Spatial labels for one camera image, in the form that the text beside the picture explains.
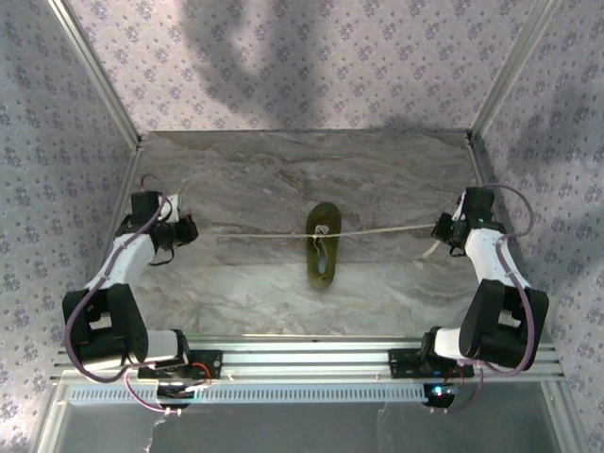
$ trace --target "green slipper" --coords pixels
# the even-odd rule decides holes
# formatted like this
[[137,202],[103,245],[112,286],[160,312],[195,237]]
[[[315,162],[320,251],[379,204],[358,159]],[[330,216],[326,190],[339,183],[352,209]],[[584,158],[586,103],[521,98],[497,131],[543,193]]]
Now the green slipper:
[[310,212],[306,221],[306,234],[324,233],[325,238],[307,238],[306,264],[310,284],[317,289],[327,288],[336,274],[336,252],[340,238],[329,238],[330,234],[342,231],[342,215],[333,203],[319,203]]

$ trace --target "mounting plate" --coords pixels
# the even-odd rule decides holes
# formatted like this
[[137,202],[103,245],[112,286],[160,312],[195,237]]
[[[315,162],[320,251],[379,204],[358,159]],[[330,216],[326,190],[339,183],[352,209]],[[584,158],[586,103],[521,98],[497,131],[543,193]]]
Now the mounting plate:
[[[220,372],[223,366],[223,351],[193,349],[189,353],[189,364],[203,363],[210,371],[210,378],[220,378]],[[182,379],[203,380],[206,378],[206,371],[200,366],[173,366],[161,370],[151,368],[141,368],[139,370],[139,379],[160,379],[163,382],[181,381]]]
[[419,379],[419,378],[472,378],[474,367],[466,365],[461,368],[452,368],[450,373],[425,373],[422,371],[422,361],[419,357],[420,349],[390,349],[388,363],[392,379]]

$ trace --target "patterned wall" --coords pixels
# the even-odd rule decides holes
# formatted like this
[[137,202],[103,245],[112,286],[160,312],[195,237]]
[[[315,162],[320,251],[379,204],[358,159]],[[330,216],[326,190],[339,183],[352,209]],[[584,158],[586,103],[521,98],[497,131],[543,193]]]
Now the patterned wall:
[[43,0],[0,2],[0,451],[25,448],[128,150]]
[[532,0],[71,0],[140,131],[467,128]]
[[[487,130],[499,181],[536,213],[520,240],[551,294],[551,334],[594,451],[604,451],[604,4],[562,4]],[[506,197],[516,228],[522,202]]]

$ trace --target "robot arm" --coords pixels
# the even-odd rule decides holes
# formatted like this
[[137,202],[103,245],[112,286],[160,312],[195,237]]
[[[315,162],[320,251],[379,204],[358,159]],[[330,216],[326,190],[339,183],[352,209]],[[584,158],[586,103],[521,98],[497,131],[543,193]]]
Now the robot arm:
[[[518,288],[510,278],[514,273],[528,297],[534,320],[534,344],[528,364],[530,368],[543,331],[549,301],[547,295],[530,288],[520,275],[504,241],[500,252],[510,268],[509,272],[496,253],[497,242],[505,228],[493,221],[491,212],[495,196],[487,188],[468,188],[453,215],[443,213],[432,231],[432,237],[451,246],[450,254],[461,249],[457,256],[468,256],[478,278],[478,290],[459,328],[433,328],[424,338],[424,356],[435,363],[481,360],[515,368],[527,350],[528,323]],[[502,314],[509,314],[513,325],[501,322]]]
[[177,195],[168,197],[154,225],[129,243],[111,263],[116,251],[157,211],[159,197],[157,192],[131,195],[132,214],[118,229],[109,258],[84,290],[69,292],[63,298],[67,323],[82,298],[99,279],[106,279],[93,294],[90,304],[76,317],[71,331],[75,354],[88,371],[144,362],[153,362],[156,368],[169,368],[188,362],[189,348],[182,332],[147,330],[132,293],[144,267],[160,249],[174,251],[175,247],[190,243],[198,236],[191,215],[182,215]]

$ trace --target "gray marble floor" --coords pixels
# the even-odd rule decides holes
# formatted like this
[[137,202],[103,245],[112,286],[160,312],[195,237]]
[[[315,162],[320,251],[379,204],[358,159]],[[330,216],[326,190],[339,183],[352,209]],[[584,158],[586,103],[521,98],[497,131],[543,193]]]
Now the gray marble floor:
[[475,184],[462,134],[154,133],[138,175],[179,192],[200,237],[149,267],[135,295],[149,328],[205,334],[418,336],[461,322],[477,281],[429,229],[342,238],[326,291],[307,280],[305,243],[211,233],[303,232],[320,201],[343,231],[433,223]]

